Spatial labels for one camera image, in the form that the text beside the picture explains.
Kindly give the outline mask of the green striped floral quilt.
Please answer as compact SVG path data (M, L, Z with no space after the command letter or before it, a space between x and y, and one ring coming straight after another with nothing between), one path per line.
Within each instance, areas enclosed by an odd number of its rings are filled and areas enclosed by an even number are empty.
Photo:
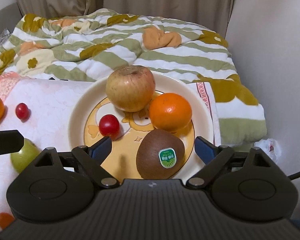
M227 41L190 22L99 9L85 16L25 15L0 45L0 74L95 82L125 65L210 86L222 144L267 134L264 109L240 81Z

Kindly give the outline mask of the brown kiwi with sticker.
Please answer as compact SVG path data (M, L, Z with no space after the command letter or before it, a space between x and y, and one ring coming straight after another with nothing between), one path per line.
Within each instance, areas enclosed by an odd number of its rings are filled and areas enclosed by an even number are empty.
M162 129L154 129L138 148L136 167L143 179L168 179L181 169L184 160L182 140Z

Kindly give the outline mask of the large green apple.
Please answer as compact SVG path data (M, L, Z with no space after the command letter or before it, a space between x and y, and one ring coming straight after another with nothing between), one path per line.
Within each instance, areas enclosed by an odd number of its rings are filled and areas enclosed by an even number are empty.
M21 150L10 154L10 160L15 171L21 173L40 152L41 150L31 140L25 138Z

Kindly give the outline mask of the pink floral towel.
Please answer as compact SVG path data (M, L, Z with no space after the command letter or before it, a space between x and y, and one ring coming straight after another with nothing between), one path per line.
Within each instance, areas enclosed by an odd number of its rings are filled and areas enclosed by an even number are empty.
M52 146L60 152L71 150L68 123L75 104L92 82L22 78L15 73L0 76L0 98L6 108L0 131L18 130L40 150ZM206 81L196 85L198 95L210 110L213 122L213 144L221 144L218 117L212 88ZM15 108L25 103L30 111L27 120L19 120Z

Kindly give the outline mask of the cream oval bowl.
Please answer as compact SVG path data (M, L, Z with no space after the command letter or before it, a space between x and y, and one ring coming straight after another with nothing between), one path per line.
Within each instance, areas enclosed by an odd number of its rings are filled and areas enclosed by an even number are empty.
M210 110L198 95L195 84L186 85L159 72L154 72L153 75L156 95L179 94L192 108L189 125L175 133L185 146L185 159L174 177L186 181L204 166L194 150L195 138L201 136L209 142L214 140ZM124 113L116 109L107 98L106 83L106 78L102 78L91 84L75 104L68 123L69 146L70 148L79 145L91 146L102 139L98 124L104 115L112 114L118 119L121 130L118 139L112 142L112 151L102 163L102 167L119 181L125 178L139 179L141 176L136 167L136 154L143 138L154 127L147 109L138 113Z

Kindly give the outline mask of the small red cherry tomato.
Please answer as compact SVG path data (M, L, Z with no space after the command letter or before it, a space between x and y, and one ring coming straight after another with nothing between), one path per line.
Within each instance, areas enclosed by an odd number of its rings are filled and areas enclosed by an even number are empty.
M15 114L19 120L27 120L30 115L28 106L25 103L19 103L15 108Z

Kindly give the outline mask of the small mandarin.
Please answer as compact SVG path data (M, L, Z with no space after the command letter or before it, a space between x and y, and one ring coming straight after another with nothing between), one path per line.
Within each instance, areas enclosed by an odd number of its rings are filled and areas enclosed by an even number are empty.
M11 223L15 221L15 218L6 212L0 213L0 228L5 229L7 228Z

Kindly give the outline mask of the crumpled white plastic bag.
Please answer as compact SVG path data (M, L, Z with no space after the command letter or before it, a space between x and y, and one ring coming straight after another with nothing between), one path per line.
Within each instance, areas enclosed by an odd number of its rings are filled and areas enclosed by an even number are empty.
M276 164L282 155L279 143L273 138L261 139L254 143L254 147L259 147Z

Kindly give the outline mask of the yellowish red apple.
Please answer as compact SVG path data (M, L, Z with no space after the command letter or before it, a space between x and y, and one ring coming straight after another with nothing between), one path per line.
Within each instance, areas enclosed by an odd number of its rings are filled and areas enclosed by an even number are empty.
M143 66L123 66L107 78L106 95L125 112L138 112L151 101L155 92L152 72Z

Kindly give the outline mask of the orange in bowl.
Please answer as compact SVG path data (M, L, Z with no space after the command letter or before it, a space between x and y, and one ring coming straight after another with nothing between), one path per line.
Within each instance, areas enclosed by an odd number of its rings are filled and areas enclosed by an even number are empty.
M192 108L181 95L164 93L151 101L149 118L156 129L174 133L189 124L192 118Z

